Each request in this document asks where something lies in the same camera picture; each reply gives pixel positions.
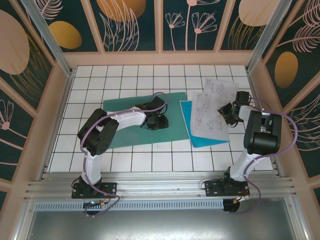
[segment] flower illustration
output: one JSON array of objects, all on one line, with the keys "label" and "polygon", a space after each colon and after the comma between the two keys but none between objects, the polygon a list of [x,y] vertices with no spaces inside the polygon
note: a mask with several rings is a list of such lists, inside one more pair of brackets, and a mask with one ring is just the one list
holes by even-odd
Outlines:
[{"label": "flower illustration", "polygon": [[182,26],[186,25],[186,23],[185,23],[185,21],[183,21],[183,17],[181,16],[181,12],[180,13],[173,13],[172,16],[170,13],[167,13],[165,15],[165,19],[166,19],[166,22],[168,23],[169,28],[170,28],[172,46],[173,46],[173,50],[175,51],[176,48],[175,48],[175,43],[174,43],[174,37],[172,34],[172,29],[182,27]]},{"label": "flower illustration", "polygon": [[216,4],[218,2],[220,2],[220,0],[186,0],[186,3],[191,7],[196,5]]},{"label": "flower illustration", "polygon": [[14,113],[14,104],[10,101],[5,104],[5,101],[0,100],[0,129],[8,130],[12,114]]},{"label": "flower illustration", "polygon": [[198,34],[209,33],[217,30],[216,19],[214,13],[203,13],[199,18],[199,12],[192,14],[192,24],[195,32],[194,50],[197,50],[197,37]]}]

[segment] blue folder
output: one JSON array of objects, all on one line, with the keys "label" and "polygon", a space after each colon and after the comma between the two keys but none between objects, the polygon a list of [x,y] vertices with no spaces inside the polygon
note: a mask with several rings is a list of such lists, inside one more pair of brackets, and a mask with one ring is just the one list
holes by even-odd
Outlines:
[{"label": "blue folder", "polygon": [[187,129],[190,141],[192,142],[192,145],[195,148],[201,148],[201,147],[212,146],[212,145],[229,142],[229,141],[222,141],[222,140],[193,136],[191,134],[191,129],[190,129],[192,101],[180,101],[180,106],[182,110],[185,127]]}]

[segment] enclosure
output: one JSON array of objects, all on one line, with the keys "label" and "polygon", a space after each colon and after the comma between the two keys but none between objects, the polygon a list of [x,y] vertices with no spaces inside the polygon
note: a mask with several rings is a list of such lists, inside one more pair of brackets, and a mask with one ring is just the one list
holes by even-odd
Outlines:
[{"label": "enclosure", "polygon": [[[1,1],[2,238],[319,239],[319,26],[319,0]],[[250,174],[260,207],[227,215],[226,198],[202,188],[236,163],[247,122],[204,147],[182,124],[160,141],[117,132],[100,170],[121,199],[103,221],[87,219],[91,199],[72,199],[71,185],[85,156],[77,134],[94,110],[157,92],[191,101],[206,79],[237,83],[252,106],[297,125],[295,146]],[[293,139],[283,119],[280,151]],[[240,212],[257,204],[249,189]]]}]

